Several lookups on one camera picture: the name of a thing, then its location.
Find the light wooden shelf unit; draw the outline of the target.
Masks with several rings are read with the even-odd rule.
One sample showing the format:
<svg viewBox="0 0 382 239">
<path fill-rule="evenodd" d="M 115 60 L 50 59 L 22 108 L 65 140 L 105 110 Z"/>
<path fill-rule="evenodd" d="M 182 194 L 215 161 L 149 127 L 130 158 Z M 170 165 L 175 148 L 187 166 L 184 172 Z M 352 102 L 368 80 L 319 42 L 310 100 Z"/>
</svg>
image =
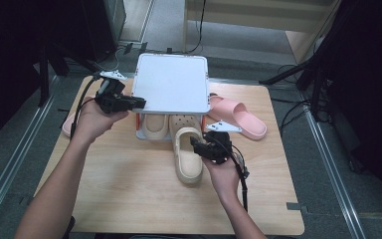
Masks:
<svg viewBox="0 0 382 239">
<path fill-rule="evenodd" d="M 308 58 L 314 43 L 334 20 L 342 0 L 184 0 L 184 26 L 188 20 L 284 30 L 295 60 Z M 187 27 L 183 30 L 186 45 Z"/>
</svg>

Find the black metal stand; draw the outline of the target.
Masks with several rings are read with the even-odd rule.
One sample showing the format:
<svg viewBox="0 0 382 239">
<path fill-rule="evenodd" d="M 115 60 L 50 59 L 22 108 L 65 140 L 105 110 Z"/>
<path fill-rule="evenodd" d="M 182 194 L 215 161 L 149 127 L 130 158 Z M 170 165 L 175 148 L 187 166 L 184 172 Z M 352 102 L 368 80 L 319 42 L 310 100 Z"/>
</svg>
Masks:
<svg viewBox="0 0 382 239">
<path fill-rule="evenodd" d="M 40 70 L 40 101 L 39 107 L 42 107 L 49 98 L 49 69 L 48 58 L 46 54 L 47 46 L 43 44 L 39 54 L 39 70 Z"/>
</svg>

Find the person's right hand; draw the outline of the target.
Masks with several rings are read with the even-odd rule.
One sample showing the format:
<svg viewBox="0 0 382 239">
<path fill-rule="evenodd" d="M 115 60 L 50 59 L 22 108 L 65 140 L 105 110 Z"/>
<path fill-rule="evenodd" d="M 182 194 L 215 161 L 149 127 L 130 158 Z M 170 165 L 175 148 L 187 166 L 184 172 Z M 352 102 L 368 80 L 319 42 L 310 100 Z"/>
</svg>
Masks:
<svg viewBox="0 0 382 239">
<path fill-rule="evenodd" d="M 239 176 L 235 163 L 228 159 L 222 164 L 203 158 L 203 163 L 210 173 L 211 181 L 222 204 L 237 203 Z"/>
</svg>

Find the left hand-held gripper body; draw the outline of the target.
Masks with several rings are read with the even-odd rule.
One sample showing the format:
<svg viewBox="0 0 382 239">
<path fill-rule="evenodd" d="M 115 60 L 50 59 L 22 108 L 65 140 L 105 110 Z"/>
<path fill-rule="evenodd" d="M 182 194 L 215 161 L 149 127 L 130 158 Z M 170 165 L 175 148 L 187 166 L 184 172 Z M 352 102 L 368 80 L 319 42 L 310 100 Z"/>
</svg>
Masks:
<svg viewBox="0 0 382 239">
<path fill-rule="evenodd" d="M 119 71 L 102 71 L 99 75 L 103 78 L 100 88 L 95 94 L 95 101 L 106 114 L 131 111 L 133 101 L 123 94 L 127 77 Z"/>
</svg>

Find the person's left hand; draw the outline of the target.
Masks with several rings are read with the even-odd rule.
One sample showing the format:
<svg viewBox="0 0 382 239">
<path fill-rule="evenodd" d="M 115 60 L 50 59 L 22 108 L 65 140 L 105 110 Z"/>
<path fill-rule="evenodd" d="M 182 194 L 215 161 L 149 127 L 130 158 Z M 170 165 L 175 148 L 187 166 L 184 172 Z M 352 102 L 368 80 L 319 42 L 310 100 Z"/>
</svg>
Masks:
<svg viewBox="0 0 382 239">
<path fill-rule="evenodd" d="M 70 144 L 91 145 L 99 136 L 110 130 L 117 121 L 127 116 L 128 112 L 105 114 L 94 98 L 86 97 Z"/>
</svg>

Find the grey shoe rack orange posts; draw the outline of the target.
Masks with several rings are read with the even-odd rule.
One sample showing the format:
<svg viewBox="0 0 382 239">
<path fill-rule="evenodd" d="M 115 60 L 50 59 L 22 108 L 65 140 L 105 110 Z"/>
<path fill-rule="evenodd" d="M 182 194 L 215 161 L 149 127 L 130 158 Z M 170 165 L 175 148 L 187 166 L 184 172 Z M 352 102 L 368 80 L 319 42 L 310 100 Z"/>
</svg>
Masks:
<svg viewBox="0 0 382 239">
<path fill-rule="evenodd" d="M 142 130 L 145 115 L 205 115 L 209 109 L 207 60 L 201 56 L 141 54 L 131 94 L 144 98 L 145 107 L 136 111 L 138 139 L 147 140 Z"/>
</svg>

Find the black tripod stand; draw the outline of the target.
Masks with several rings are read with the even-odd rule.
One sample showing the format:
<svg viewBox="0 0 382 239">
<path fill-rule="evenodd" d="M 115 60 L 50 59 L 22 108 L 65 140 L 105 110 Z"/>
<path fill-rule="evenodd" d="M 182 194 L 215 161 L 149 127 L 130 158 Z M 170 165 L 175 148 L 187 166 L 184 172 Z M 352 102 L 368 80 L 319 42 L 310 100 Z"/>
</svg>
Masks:
<svg viewBox="0 0 382 239">
<path fill-rule="evenodd" d="M 320 63 L 321 54 L 314 53 L 308 60 L 296 66 L 293 66 L 289 70 L 279 73 L 278 75 L 270 79 L 261 80 L 259 81 L 259 84 L 263 86 L 270 86 L 280 81 L 284 81 L 288 77 L 301 73 L 299 78 L 296 80 L 296 88 L 299 91 L 306 91 L 309 86 L 312 86 L 310 98 L 310 113 L 316 121 L 321 121 L 321 118 L 319 116 L 320 92 L 324 76 L 323 70 L 320 67 Z"/>
</svg>

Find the metal floor rail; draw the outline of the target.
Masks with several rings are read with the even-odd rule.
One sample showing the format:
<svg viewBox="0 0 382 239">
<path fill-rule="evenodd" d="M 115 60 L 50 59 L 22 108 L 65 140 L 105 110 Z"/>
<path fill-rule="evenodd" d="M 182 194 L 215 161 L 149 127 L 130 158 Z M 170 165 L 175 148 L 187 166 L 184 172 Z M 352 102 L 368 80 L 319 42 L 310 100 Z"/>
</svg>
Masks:
<svg viewBox="0 0 382 239">
<path fill-rule="evenodd" d="M 41 107 L 33 94 L 0 131 L 0 206 L 51 109 L 63 78 L 53 76 L 50 96 Z"/>
<path fill-rule="evenodd" d="M 342 180 L 342 177 L 334 162 L 334 157 L 325 140 L 319 123 L 314 120 L 314 117 L 311 113 L 306 113 L 306 120 L 313 135 L 314 141 L 317 145 L 320 157 L 323 161 L 331 187 L 338 201 L 340 211 L 343 215 L 351 238 L 367 239 L 360 218 L 346 189 L 345 183 Z"/>
</svg>

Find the dark cabinet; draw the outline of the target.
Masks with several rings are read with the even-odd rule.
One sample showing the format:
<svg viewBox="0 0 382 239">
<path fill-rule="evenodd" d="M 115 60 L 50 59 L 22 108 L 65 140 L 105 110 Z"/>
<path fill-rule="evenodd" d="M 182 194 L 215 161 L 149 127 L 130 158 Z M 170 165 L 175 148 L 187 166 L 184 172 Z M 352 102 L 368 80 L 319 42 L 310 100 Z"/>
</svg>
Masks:
<svg viewBox="0 0 382 239">
<path fill-rule="evenodd" d="M 82 0 L 92 42 L 92 59 L 100 62 L 118 46 L 126 12 L 123 0 Z"/>
</svg>

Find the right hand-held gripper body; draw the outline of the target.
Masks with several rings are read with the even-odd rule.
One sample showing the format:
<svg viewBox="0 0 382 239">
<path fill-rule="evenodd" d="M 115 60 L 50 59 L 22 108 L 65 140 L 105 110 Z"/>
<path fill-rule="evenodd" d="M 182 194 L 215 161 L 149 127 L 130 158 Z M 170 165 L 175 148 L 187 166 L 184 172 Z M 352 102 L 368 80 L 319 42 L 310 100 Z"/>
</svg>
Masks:
<svg viewBox="0 0 382 239">
<path fill-rule="evenodd" d="M 203 156 L 217 164 L 233 158 L 230 132 L 241 132 L 242 129 L 223 120 L 207 124 L 205 129 L 207 131 L 203 133 L 205 139 L 202 149 Z"/>
</svg>

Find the cream clog shoe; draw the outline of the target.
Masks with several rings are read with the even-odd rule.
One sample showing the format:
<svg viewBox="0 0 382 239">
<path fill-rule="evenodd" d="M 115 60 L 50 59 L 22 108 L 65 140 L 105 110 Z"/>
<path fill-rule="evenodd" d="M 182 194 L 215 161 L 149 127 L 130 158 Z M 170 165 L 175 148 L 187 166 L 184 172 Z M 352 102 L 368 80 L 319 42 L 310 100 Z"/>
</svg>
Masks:
<svg viewBox="0 0 382 239">
<path fill-rule="evenodd" d="M 194 184 L 202 177 L 202 159 L 194 152 L 190 137 L 202 137 L 200 121 L 192 115 L 171 115 L 169 132 L 178 179 L 185 184 Z"/>
<path fill-rule="evenodd" d="M 141 126 L 149 140 L 162 140 L 168 135 L 168 115 L 145 115 Z"/>
</svg>

